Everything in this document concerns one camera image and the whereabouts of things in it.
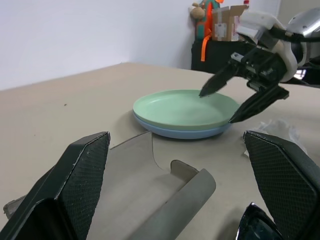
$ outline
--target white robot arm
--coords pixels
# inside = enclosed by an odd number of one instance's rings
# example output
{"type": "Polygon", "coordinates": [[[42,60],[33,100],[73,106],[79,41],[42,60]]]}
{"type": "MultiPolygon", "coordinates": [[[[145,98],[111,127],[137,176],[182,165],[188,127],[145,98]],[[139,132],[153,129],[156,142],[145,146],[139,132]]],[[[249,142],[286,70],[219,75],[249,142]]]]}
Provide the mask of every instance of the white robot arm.
{"type": "Polygon", "coordinates": [[[299,67],[320,58],[320,7],[296,15],[287,27],[268,13],[247,10],[236,31],[255,47],[245,55],[233,53],[225,68],[200,92],[200,97],[213,94],[234,76],[247,79],[247,86],[256,94],[241,105],[231,123],[244,121],[286,99],[289,92],[279,83],[289,81],[299,67]]]}

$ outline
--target cardboard box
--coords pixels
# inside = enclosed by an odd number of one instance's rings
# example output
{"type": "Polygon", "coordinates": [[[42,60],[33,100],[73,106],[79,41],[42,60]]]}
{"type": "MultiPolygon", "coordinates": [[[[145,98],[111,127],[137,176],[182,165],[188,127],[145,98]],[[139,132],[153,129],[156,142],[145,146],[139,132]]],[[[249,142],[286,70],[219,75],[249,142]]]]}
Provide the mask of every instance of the cardboard box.
{"type": "Polygon", "coordinates": [[[240,16],[248,8],[247,5],[226,6],[212,11],[212,40],[239,41],[236,33],[240,16]]]}

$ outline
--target green plate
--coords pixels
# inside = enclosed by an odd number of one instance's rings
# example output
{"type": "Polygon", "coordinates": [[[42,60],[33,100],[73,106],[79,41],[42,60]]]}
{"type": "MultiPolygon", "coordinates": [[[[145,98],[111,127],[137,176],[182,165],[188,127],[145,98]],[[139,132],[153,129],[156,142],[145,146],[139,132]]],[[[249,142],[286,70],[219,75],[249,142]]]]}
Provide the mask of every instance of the green plate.
{"type": "Polygon", "coordinates": [[[232,98],[215,93],[199,97],[199,90],[169,90],[138,99],[133,112],[153,126],[199,131],[218,128],[228,123],[239,104],[232,98]]]}

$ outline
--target beige table surface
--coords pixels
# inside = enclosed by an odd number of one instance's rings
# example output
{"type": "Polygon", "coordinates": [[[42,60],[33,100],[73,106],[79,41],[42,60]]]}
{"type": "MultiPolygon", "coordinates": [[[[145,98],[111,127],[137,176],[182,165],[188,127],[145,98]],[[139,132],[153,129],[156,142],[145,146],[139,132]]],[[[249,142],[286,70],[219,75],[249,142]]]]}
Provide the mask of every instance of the beige table surface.
{"type": "MultiPolygon", "coordinates": [[[[123,63],[0,92],[0,206],[25,195],[59,159],[67,145],[110,131],[111,146],[144,132],[132,115],[135,100],[170,89],[200,89],[210,75],[190,70],[123,63]]],[[[241,136],[260,121],[283,118],[295,125],[309,156],[320,164],[320,90],[286,86],[287,100],[237,123],[219,137],[172,140],[154,137],[155,160],[169,170],[179,159],[206,168],[217,189],[184,229],[180,240],[228,239],[250,202],[266,206],[260,196],[241,136]]],[[[234,78],[221,93],[239,103],[253,91],[234,78]]],[[[0,229],[6,224],[0,215],[0,229]]]]}

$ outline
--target stacked plates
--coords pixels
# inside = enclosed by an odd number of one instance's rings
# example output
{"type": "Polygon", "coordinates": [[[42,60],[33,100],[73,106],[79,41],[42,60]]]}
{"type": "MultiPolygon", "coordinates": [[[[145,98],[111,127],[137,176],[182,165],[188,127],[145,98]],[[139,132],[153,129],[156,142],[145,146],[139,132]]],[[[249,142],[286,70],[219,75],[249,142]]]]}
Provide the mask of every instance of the stacked plates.
{"type": "Polygon", "coordinates": [[[136,120],[155,134],[174,139],[202,139],[223,133],[239,105],[215,93],[169,90],[144,96],[133,105],[136,120]]]}

